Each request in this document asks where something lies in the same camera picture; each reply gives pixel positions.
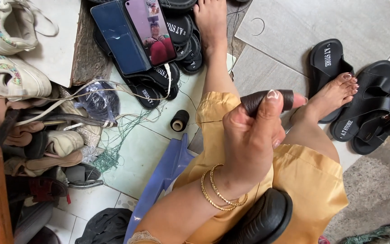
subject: yellow pants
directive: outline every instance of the yellow pants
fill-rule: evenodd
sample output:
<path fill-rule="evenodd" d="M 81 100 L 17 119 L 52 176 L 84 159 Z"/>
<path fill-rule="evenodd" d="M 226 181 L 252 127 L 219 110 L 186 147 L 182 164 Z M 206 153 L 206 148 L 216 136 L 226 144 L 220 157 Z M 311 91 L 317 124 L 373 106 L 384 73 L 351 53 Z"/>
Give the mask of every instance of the yellow pants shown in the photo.
<path fill-rule="evenodd" d="M 174 189 L 199 179 L 215 164 L 225 163 L 224 127 L 212 121 L 221 121 L 239 104 L 240 99 L 230 93 L 203 95 L 195 120 L 202 129 L 204 151 L 177 178 Z M 246 204 L 209 219 L 187 243 L 218 242 L 271 187 L 287 192 L 293 200 L 290 224 L 275 244 L 316 244 L 332 217 L 348 205 L 339 163 L 304 146 L 280 145 L 274 150 L 272 168 L 248 193 Z"/>

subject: blue phone case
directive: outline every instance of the blue phone case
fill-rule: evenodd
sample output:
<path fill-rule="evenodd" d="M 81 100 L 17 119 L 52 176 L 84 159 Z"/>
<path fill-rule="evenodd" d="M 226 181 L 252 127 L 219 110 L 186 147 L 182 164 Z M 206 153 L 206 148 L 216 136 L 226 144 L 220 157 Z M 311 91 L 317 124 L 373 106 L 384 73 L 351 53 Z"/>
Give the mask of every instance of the blue phone case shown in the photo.
<path fill-rule="evenodd" d="M 123 4 L 123 0 L 100 4 L 91 8 L 91 14 L 123 74 L 128 75 L 152 67 Z"/>

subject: blue plastic stool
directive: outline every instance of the blue plastic stool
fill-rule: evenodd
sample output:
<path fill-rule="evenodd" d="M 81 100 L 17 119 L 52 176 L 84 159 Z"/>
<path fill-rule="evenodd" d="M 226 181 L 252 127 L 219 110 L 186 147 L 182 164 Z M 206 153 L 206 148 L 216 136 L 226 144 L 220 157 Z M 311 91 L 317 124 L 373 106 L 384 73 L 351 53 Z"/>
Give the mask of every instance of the blue plastic stool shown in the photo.
<path fill-rule="evenodd" d="M 188 135 L 186 133 L 183 134 L 181 141 L 171 139 L 133 211 L 123 244 L 126 244 L 127 240 L 132 237 L 133 231 L 147 211 L 157 201 L 160 193 L 168 189 L 172 181 L 186 169 L 187 165 L 194 158 L 188 152 L 187 147 Z"/>

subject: painted toenail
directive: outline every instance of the painted toenail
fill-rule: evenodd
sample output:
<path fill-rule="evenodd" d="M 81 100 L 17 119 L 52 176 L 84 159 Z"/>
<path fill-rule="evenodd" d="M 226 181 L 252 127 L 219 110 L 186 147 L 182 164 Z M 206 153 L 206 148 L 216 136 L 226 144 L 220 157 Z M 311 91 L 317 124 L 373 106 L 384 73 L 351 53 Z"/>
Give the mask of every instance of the painted toenail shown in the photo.
<path fill-rule="evenodd" d="M 343 76 L 344 79 L 348 80 L 352 77 L 352 75 L 350 73 L 347 73 Z"/>

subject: lace trim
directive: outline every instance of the lace trim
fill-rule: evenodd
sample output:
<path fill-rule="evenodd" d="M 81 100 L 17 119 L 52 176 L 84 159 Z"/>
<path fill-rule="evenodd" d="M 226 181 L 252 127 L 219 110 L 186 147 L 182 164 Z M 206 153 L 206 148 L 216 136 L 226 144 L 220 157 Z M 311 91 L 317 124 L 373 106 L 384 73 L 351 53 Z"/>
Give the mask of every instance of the lace trim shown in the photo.
<path fill-rule="evenodd" d="M 150 232 L 148 232 L 147 230 L 134 233 L 133 236 L 127 241 L 127 244 L 133 244 L 137 241 L 142 241 L 142 240 L 154 241 L 156 243 L 162 244 L 159 241 L 159 239 L 152 236 Z"/>

